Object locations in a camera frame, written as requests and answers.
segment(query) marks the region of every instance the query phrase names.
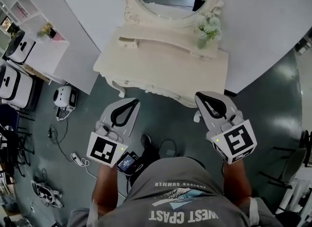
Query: white cable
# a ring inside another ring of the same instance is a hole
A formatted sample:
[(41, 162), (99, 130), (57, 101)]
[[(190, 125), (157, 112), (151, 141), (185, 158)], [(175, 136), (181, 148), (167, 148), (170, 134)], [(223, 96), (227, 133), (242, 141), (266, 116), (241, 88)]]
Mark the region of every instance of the white cable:
[[(91, 174), (89, 171), (88, 171), (88, 166), (90, 165), (90, 161), (89, 160), (87, 160), (87, 159), (85, 159), (85, 158), (82, 158), (80, 161), (81, 161), (81, 163), (79, 164), (74, 158), (73, 158), (73, 154), (74, 153), (72, 153), (71, 155), (70, 155), (70, 157), (72, 158), (72, 160), (75, 162), (75, 164), (77, 164), (78, 166), (80, 166), (80, 167), (86, 167), (86, 170), (87, 170), (87, 172), (88, 172), (88, 174), (89, 175), (91, 175), (92, 177), (94, 177), (95, 179), (98, 179), (95, 175), (93, 175), (93, 174)], [(124, 199), (126, 198), (124, 195), (122, 195), (120, 192), (118, 192), (118, 194), (121, 196), (121, 197), (123, 197)]]
[(88, 166), (89, 166), (89, 164), (90, 164), (90, 161), (87, 160), (87, 159), (85, 159), (85, 158), (82, 158), (82, 159), (81, 159), (81, 162), (82, 162), (83, 165), (84, 165), (84, 166), (82, 166), (82, 167), (86, 167), (86, 171), (89, 173), (89, 175), (91, 175), (92, 177), (94, 177), (95, 179), (97, 179), (97, 177), (96, 177), (95, 175), (91, 174), (91, 173), (88, 171)]
[(90, 165), (90, 161), (85, 159), (85, 158), (82, 158), (80, 160), (80, 162), (77, 162), (77, 159), (79, 159), (78, 157), (76, 159), (74, 159), (74, 156), (75, 154), (72, 153), (70, 154), (70, 157), (72, 158), (72, 160), (80, 167), (86, 167), (86, 171), (88, 172), (89, 175), (91, 175), (92, 177), (94, 177), (95, 179), (97, 179), (97, 177), (93, 174), (91, 174), (89, 171), (88, 171), (88, 166)]

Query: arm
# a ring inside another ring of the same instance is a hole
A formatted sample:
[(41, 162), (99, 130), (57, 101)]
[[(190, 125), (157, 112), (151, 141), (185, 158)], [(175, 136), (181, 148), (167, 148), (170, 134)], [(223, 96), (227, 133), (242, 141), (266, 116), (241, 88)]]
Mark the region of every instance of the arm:
[(105, 215), (114, 210), (118, 201), (117, 166), (110, 168), (100, 165), (97, 183), (92, 193), (92, 201), (98, 206), (99, 213)]
[(239, 160), (231, 165), (224, 162), (223, 170), (225, 196), (236, 206), (248, 202), (252, 189), (246, 177), (244, 162)]

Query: dark green floor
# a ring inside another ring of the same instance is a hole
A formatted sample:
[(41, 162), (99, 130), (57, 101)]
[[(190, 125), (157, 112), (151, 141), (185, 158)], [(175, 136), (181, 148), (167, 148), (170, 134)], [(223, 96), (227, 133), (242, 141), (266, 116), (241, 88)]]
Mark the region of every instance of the dark green floor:
[[(22, 211), (30, 213), (30, 201), (33, 201), (35, 213), (30, 219), (36, 226), (48, 227), (58, 221), (66, 224), (70, 212), (77, 207), (89, 207), (95, 179), (84, 168), (69, 163), (48, 136), (50, 124), (53, 124), (60, 136), (64, 134), (66, 122), (58, 123), (55, 118), (53, 93), (58, 84), (44, 85), (37, 110), (36, 121), (30, 126), (35, 156), (31, 157), (31, 167), (23, 167), (26, 177), (16, 175), (16, 191)], [(141, 101), (141, 108), (132, 132), (130, 150), (141, 154), (139, 142), (142, 133), (148, 133), (155, 143), (170, 138), (178, 145), (178, 151), (185, 156), (203, 162), (206, 169), (222, 184), (222, 159), (205, 140), (207, 129), (203, 122), (196, 124), (193, 116), (196, 109), (187, 108), (178, 102), (145, 93), (137, 88), (127, 89), (127, 98), (136, 97)], [(85, 157), (90, 133), (105, 107), (119, 100), (118, 92), (99, 77), (90, 96), (80, 93), (76, 110), (69, 116), (68, 133), (61, 143), (63, 151), (70, 155), (75, 152)], [(248, 177), (253, 188), (260, 196), (265, 196), (272, 205), (279, 203), (284, 190), (267, 184), (267, 179), (258, 175), (259, 170), (279, 174), (283, 163), (279, 161), (281, 153), (272, 151), (273, 146), (296, 147), (301, 130), (301, 94), (297, 64), (293, 53), (287, 54), (273, 68), (254, 83), (241, 91), (234, 98), (244, 118), (250, 119), (258, 141), (256, 151), (245, 158)], [(41, 175), (46, 169), (49, 184), (63, 193), (62, 209), (45, 207), (34, 195), (30, 180)], [(90, 172), (96, 175), (98, 164), (91, 162)], [(126, 180), (122, 174), (118, 177), (118, 188), (126, 194)]]

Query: black shoe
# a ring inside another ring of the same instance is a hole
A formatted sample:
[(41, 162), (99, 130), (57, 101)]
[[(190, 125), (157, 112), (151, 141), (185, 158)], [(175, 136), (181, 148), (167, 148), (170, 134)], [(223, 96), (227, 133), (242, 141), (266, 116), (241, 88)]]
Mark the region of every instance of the black shoe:
[(146, 147), (153, 147), (151, 137), (148, 136), (147, 134), (142, 134), (141, 144), (144, 149), (146, 149)]

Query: small white robot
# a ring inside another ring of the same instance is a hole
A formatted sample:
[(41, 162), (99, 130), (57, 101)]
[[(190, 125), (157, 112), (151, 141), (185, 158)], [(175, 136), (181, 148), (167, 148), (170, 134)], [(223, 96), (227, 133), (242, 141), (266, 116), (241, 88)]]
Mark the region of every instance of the small white robot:
[(77, 91), (71, 86), (65, 85), (55, 91), (53, 96), (54, 104), (58, 107), (57, 121), (66, 119), (69, 114), (76, 108)]

